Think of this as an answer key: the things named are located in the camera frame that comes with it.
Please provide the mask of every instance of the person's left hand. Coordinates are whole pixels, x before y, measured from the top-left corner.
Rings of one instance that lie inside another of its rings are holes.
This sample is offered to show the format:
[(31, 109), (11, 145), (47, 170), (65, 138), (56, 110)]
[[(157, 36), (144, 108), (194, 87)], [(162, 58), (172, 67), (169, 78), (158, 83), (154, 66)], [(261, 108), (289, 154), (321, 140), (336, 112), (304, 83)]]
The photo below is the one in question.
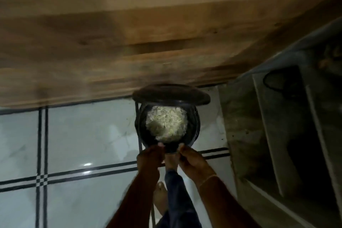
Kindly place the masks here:
[(144, 149), (139, 155), (136, 157), (138, 171), (141, 170), (157, 170), (160, 167), (162, 161), (165, 158), (165, 150), (164, 146), (161, 145), (153, 145), (147, 149)]

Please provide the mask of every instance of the bare foot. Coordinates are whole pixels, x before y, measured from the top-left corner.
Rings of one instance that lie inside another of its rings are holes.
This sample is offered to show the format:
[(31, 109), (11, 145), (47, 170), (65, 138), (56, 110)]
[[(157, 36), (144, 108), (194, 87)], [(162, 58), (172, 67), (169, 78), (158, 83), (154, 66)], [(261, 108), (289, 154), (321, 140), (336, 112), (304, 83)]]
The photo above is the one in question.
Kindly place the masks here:
[(163, 182), (158, 182), (156, 189), (153, 192), (153, 204), (158, 209), (161, 215), (164, 215), (168, 210), (168, 191)]
[(176, 154), (165, 154), (165, 168), (166, 170), (177, 171), (178, 161), (176, 159)]

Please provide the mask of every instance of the person's left arm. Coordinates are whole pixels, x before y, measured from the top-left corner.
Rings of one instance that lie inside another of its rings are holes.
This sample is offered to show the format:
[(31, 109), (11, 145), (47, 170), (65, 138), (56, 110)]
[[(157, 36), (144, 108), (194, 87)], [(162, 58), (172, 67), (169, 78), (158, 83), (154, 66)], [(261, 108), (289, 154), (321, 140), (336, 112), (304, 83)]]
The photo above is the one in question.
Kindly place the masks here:
[(107, 228), (148, 228), (153, 191), (159, 179), (158, 167), (163, 159), (164, 148), (160, 146), (152, 146), (138, 155), (138, 174)]

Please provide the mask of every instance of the person's right arm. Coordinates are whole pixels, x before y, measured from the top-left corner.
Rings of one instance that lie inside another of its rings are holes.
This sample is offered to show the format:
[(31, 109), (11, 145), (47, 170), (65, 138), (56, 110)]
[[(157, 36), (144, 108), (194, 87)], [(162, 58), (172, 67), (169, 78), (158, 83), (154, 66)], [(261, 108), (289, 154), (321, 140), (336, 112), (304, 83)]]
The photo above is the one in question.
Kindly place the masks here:
[(202, 155), (180, 145), (179, 166), (191, 178), (201, 196), (213, 228), (259, 228), (260, 226), (229, 193)]

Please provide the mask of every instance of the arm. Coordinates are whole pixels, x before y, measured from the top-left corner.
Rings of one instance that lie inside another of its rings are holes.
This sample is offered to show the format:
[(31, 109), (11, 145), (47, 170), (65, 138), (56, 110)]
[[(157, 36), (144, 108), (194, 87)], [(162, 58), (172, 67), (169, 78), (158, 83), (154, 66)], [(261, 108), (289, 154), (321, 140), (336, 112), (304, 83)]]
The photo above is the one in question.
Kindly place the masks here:
[(194, 181), (213, 228), (260, 227), (229, 193), (200, 153), (184, 145), (180, 145), (178, 153), (179, 165)]
[(159, 179), (158, 167), (163, 159), (164, 149), (159, 146), (152, 146), (138, 155), (138, 174), (107, 228), (148, 228), (153, 191)]

